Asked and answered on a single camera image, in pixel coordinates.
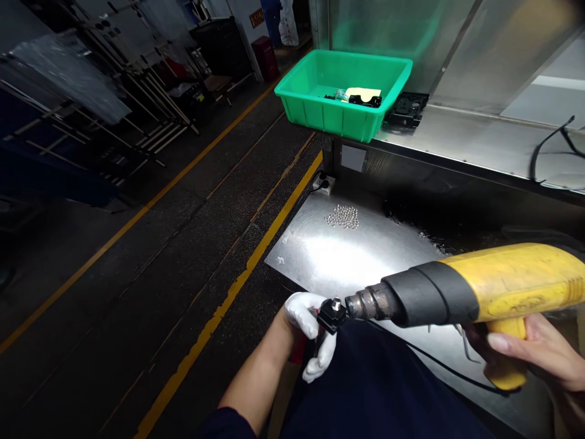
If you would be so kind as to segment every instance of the power cord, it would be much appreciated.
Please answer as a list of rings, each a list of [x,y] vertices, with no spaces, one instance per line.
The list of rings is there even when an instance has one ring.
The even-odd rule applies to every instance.
[[[484,383],[480,383],[479,381],[476,381],[474,379],[471,379],[470,377],[465,376],[464,374],[462,374],[460,372],[457,372],[455,369],[451,369],[449,366],[447,366],[442,361],[436,359],[431,354],[423,351],[421,348],[418,348],[417,346],[413,345],[412,343],[404,340],[404,338],[399,337],[398,335],[393,334],[392,332],[390,332],[390,331],[388,331],[388,330],[386,330],[384,328],[381,328],[380,326],[376,325],[373,321],[368,320],[367,322],[370,323],[370,324],[372,324],[372,325],[374,325],[378,330],[385,331],[385,332],[389,333],[390,335],[392,335],[393,337],[398,338],[399,340],[402,340],[411,349],[414,349],[415,351],[420,352],[424,356],[428,357],[429,359],[431,359],[432,361],[434,361],[435,363],[437,363],[439,366],[441,366],[444,369],[446,369],[448,372],[451,372],[453,375],[461,378],[463,381],[466,381],[466,382],[468,382],[470,384],[473,384],[474,386],[479,387],[480,389],[487,390],[488,392],[495,393],[495,394],[498,394],[498,395],[501,395],[501,396],[506,396],[506,397],[510,396],[511,394],[518,393],[521,390],[521,388],[514,389],[514,390],[501,390],[501,389],[498,389],[497,387],[491,387],[491,386],[488,386],[488,385],[486,385]]]
[[[328,187],[329,187],[329,180],[323,180],[317,189],[312,189],[309,191],[309,193],[317,192],[319,189],[327,189]]]

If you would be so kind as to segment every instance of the power strip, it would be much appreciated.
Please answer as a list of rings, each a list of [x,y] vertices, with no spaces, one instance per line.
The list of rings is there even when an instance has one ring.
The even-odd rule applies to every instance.
[[[329,186],[327,188],[321,188],[317,190],[317,188],[321,186],[321,183],[323,183],[324,180],[319,176],[315,178],[315,181],[313,182],[313,189],[315,190],[315,193],[323,192],[327,195],[331,193],[331,189],[333,189],[333,185],[335,184],[335,178],[327,176],[325,180],[329,181]]]

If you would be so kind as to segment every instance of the concrete floor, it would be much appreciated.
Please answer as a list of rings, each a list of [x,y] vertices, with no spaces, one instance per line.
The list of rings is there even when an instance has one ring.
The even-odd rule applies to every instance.
[[[134,175],[124,190],[140,205],[111,215],[56,202],[5,245],[2,257],[18,272],[0,296],[0,339],[27,325],[47,298],[267,87],[253,81],[243,86],[233,108],[219,109],[200,137],[185,132],[160,154],[166,169],[148,163]],[[0,354],[0,436],[133,435],[328,141],[314,136],[254,218],[311,134],[290,124],[280,99],[268,93],[62,290]],[[257,265],[150,437],[186,434],[199,425],[296,288],[262,261]]]

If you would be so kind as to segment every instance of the green crate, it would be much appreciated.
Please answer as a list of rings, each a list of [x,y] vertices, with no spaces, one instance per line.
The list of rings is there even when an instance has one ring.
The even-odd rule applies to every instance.
[[[413,62],[403,58],[314,50],[292,68],[274,93],[282,99],[290,122],[368,143],[412,67]],[[380,108],[324,98],[349,87],[381,90]]]

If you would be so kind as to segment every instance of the white glove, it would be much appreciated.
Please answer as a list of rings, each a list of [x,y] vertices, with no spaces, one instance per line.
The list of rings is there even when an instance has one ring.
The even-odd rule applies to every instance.
[[[309,309],[319,309],[321,304],[327,300],[326,297],[313,293],[294,293],[285,302],[285,315],[288,321],[298,328],[307,336],[309,340],[314,340],[319,333],[319,323],[311,314]],[[312,358],[307,363],[303,371],[303,380],[312,383],[325,373],[335,352],[337,334],[331,335],[326,332],[325,338],[317,358]]]

